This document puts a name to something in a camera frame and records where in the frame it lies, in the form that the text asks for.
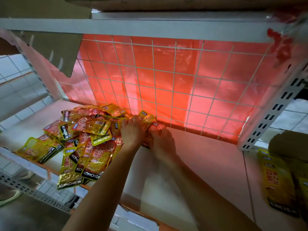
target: wire grid panel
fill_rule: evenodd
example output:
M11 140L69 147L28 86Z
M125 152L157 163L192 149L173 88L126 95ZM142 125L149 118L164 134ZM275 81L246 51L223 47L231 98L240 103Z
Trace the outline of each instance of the wire grid panel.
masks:
M240 137L238 144L240 150L248 151L251 149L305 86L304 81L308 78L307 66L308 61L305 60L301 66L291 71L287 82L277 91L277 94L272 97L272 100L268 101L268 105L260 112L258 118L253 120L253 123L248 123L248 130Z
M65 206L63 203L60 203L56 199L51 198L50 196L42 193L41 191L28 187L27 185L16 179L12 179L11 176L4 173L2 170L0 170L0 183L3 183L13 189L21 190L21 192L26 195L29 195L43 203L46 203L56 209L70 214L71 209Z
M270 46L84 35L72 77L51 69L71 101L144 109L170 127L237 143L263 94L280 85Z

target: gray floor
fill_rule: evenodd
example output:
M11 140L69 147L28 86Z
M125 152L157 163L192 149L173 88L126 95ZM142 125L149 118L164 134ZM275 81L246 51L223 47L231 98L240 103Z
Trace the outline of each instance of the gray floor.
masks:
M70 215L22 194L0 207L0 231L60 231Z

